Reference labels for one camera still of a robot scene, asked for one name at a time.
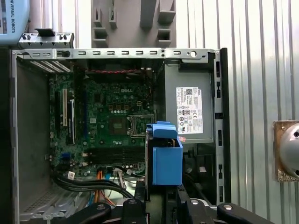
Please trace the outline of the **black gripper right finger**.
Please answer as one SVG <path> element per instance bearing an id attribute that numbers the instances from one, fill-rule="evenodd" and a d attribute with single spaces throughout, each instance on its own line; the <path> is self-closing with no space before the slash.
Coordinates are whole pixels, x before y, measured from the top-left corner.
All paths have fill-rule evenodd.
<path id="1" fill-rule="evenodd" d="M 206 201 L 191 199 L 184 186 L 178 186 L 178 224 L 271 224 L 272 222 L 233 203 L 211 207 Z"/>

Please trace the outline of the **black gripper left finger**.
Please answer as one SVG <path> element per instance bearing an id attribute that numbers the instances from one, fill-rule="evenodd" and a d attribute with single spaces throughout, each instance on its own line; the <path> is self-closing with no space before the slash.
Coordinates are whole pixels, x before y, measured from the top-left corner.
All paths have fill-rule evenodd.
<path id="1" fill-rule="evenodd" d="M 133 198 L 124 199 L 114 208 L 107 203 L 95 203 L 72 215 L 73 224 L 146 224 L 146 189 L 137 182 Z"/>

